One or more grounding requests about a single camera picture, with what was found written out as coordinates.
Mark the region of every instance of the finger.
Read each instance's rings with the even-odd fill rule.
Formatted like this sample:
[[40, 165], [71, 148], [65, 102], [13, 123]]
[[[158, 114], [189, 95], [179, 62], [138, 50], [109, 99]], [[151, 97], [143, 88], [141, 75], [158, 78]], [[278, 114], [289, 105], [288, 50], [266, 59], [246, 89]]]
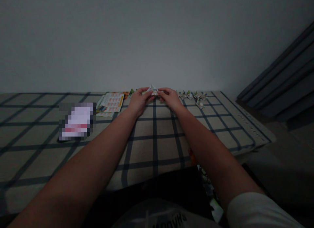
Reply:
[[150, 98], [148, 98], [148, 100], [147, 100], [147, 102], [150, 102], [150, 101], [152, 101], [152, 100], [154, 100], [155, 99], [155, 96], [151, 96]]
[[159, 88], [158, 90], [159, 90], [159, 91], [166, 91], [166, 92], [168, 92], [168, 93], [170, 93], [171, 91], [174, 91], [174, 90], [172, 90], [171, 88]]
[[144, 91], [147, 91], [147, 89], [149, 89], [149, 87], [146, 88], [139, 88], [138, 90], [136, 90], [136, 92], [142, 93]]
[[161, 91], [158, 91], [157, 92], [158, 93], [158, 95], [160, 95], [164, 100], [166, 100], [166, 98], [167, 98], [167, 94], [165, 94], [165, 93], [163, 93], [163, 92], [161, 92]]
[[153, 93], [152, 90], [149, 91], [149, 92], [144, 93], [143, 98], [144, 98], [144, 99], [147, 99], [152, 93]]

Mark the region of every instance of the white wall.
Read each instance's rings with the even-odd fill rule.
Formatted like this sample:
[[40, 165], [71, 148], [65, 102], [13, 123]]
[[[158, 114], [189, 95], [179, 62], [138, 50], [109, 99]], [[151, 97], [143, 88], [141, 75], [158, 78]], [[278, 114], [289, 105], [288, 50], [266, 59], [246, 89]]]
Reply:
[[153, 84], [235, 98], [314, 20], [314, 0], [0, 0], [0, 92]]

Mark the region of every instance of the hand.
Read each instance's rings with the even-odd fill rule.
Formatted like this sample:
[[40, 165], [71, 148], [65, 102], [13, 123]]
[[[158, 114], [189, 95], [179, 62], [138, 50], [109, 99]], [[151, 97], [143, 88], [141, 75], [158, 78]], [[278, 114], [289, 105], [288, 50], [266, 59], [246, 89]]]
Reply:
[[144, 95], [142, 95], [142, 92], [146, 91], [148, 88], [149, 87], [140, 88], [132, 94], [131, 102], [127, 109], [135, 114], [136, 117], [141, 116], [144, 112], [145, 105], [155, 98], [155, 96], [151, 96], [153, 91], [146, 92]]
[[175, 90], [172, 90], [170, 88], [160, 88], [158, 90], [159, 91], [157, 93], [161, 96], [160, 101], [165, 101], [173, 112], [176, 112], [179, 108], [184, 107], [183, 104], [180, 102], [178, 94]]

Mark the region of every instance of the floor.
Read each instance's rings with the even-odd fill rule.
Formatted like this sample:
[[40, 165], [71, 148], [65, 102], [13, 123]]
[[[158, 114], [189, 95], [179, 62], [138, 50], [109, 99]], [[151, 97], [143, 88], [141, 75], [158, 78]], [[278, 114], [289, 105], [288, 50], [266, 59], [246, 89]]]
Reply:
[[277, 137], [246, 164], [281, 207], [296, 212], [293, 217], [305, 227], [314, 227], [314, 123], [289, 132], [284, 123], [242, 106]]

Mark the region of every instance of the table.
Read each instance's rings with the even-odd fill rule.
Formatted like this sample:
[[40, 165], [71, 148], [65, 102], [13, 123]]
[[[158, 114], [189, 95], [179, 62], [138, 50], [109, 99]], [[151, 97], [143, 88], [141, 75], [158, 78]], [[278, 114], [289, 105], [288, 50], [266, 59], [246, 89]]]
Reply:
[[[0, 95], [0, 215], [20, 212], [51, 176], [106, 128], [112, 118], [97, 117], [86, 140], [57, 143], [59, 103], [97, 102], [104, 93], [17, 93]], [[184, 106], [234, 155], [254, 151], [275, 136], [222, 92], [207, 92], [205, 108], [195, 100]], [[175, 114], [158, 100], [137, 120], [107, 191], [191, 166], [189, 145]]]

